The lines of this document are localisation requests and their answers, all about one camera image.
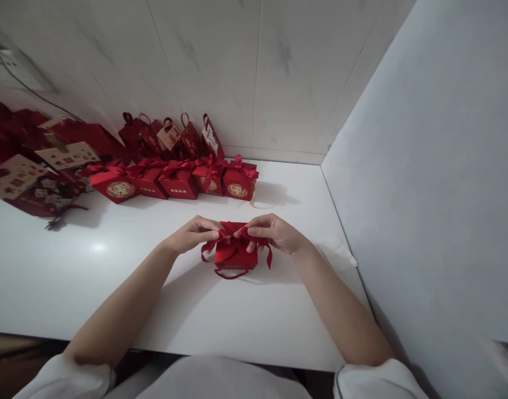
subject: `gold emblem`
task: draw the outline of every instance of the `gold emblem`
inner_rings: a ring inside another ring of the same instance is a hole
[[[128,182],[114,182],[107,187],[106,192],[113,198],[124,198],[134,194],[136,189]]]
[[[243,198],[248,195],[248,190],[246,188],[243,188],[243,186],[233,183],[228,186],[228,192],[237,198]]]
[[[200,178],[200,184],[203,186],[204,185],[204,181],[206,181],[206,178],[205,177],[201,177]],[[217,189],[217,183],[215,183],[213,180],[211,180],[211,183],[209,184],[209,190],[210,191],[215,191]]]

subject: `white wall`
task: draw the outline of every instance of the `white wall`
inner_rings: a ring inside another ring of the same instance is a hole
[[[414,0],[5,0],[0,43],[111,132],[123,111],[200,128],[227,155],[320,163]],[[59,111],[22,90],[0,100]]]
[[[481,343],[508,341],[508,1],[418,0],[322,170],[420,382],[508,398]]]

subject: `white countertop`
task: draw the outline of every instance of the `white countertop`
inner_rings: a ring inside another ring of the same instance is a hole
[[[253,162],[260,173],[254,207],[203,194],[115,205],[93,192],[78,200],[90,210],[69,211],[55,232],[0,200],[0,333],[70,340],[152,248],[196,214],[247,222],[274,212],[313,242],[338,236],[347,245],[319,166]],[[213,269],[199,247],[180,256],[134,347],[313,370],[341,366],[290,257],[274,250],[269,270],[265,250],[254,271],[231,281]],[[368,306],[357,269],[340,276]]]

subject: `power outlet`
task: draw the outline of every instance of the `power outlet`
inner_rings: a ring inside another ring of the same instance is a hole
[[[1,57],[10,71],[25,85],[36,91],[52,91],[53,88],[41,73],[28,60],[27,56],[19,50],[0,50]],[[24,89],[25,87],[15,80],[5,69],[0,60],[0,84],[8,88]]]

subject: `floor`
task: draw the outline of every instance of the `floor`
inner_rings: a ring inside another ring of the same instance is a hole
[[[67,341],[0,335],[0,399],[11,399],[51,357],[62,353],[67,344]],[[151,351],[128,352],[116,370],[117,385],[143,368],[156,355],[156,352]],[[170,357],[171,363],[181,357],[160,354],[160,357],[164,356]],[[286,371],[296,376],[313,399],[333,398],[333,373],[302,369]]]

